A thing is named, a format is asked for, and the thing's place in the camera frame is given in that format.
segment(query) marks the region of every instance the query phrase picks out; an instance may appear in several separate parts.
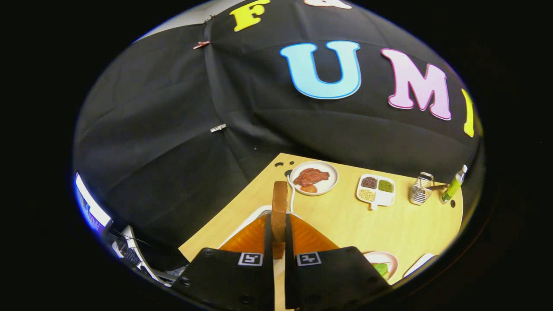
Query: monitor screen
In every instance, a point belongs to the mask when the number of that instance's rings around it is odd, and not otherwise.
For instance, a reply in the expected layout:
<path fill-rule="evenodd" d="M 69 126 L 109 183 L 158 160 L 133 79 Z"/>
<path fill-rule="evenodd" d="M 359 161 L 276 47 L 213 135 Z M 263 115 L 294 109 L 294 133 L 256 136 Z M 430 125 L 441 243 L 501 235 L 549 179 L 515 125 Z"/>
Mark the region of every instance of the monitor screen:
<path fill-rule="evenodd" d="M 111 217 L 94 201 L 79 173 L 75 175 L 75 193 L 82 214 L 90 227 L 98 234 L 103 234 L 113 223 Z"/>

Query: yellow letter f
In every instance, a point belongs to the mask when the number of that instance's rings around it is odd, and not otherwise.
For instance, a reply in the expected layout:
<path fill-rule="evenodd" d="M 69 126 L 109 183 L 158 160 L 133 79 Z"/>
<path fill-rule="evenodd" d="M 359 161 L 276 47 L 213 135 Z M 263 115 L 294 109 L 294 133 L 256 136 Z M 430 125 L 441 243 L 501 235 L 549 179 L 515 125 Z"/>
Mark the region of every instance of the yellow letter f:
<path fill-rule="evenodd" d="M 261 21 L 259 17 L 253 17 L 253 15 L 261 15 L 265 12 L 265 8 L 261 4 L 267 4 L 270 0 L 257 0 L 252 3 L 248 3 L 243 7 L 239 7 L 231 12 L 230 15 L 234 15 L 236 18 L 235 32 L 238 32 L 246 27 L 255 25 Z"/>

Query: pink letter m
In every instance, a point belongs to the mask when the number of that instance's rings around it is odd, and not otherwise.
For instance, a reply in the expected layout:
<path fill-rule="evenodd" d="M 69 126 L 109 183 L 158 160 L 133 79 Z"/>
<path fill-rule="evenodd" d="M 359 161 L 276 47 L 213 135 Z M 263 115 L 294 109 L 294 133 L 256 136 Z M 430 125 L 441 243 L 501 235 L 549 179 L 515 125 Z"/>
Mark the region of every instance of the pink letter m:
<path fill-rule="evenodd" d="M 394 70 L 395 94 L 388 98 L 390 105 L 401 109 L 413 108 L 415 104 L 409 98 L 410 86 L 421 111 L 426 110 L 434 96 L 430 112 L 440 119 L 451 120 L 446 74 L 443 71 L 428 64 L 426 76 L 423 77 L 405 53 L 392 49 L 382 49 L 380 52 L 390 60 Z"/>

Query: bread slice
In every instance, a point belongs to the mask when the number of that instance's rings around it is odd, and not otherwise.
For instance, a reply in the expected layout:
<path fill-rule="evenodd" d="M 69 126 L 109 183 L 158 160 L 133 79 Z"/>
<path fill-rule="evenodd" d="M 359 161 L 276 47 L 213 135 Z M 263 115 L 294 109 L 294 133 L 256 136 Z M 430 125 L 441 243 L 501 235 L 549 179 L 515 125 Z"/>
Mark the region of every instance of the bread slice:
<path fill-rule="evenodd" d="M 286 207 L 288 203 L 288 183 L 275 182 L 273 186 L 273 206 L 271 211 L 271 230 L 273 232 L 273 259 L 282 259 L 286 241 Z"/>

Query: pink plate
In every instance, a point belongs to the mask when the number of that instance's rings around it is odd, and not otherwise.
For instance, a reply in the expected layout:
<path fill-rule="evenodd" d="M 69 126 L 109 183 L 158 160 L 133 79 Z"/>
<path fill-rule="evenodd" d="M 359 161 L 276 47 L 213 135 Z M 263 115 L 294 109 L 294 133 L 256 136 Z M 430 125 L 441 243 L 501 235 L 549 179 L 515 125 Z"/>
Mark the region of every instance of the pink plate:
<path fill-rule="evenodd" d="M 398 269 L 398 259 L 389 252 L 369 252 L 364 254 L 365 258 L 370 263 L 390 263 L 388 266 L 388 279 L 394 276 L 395 271 Z"/>

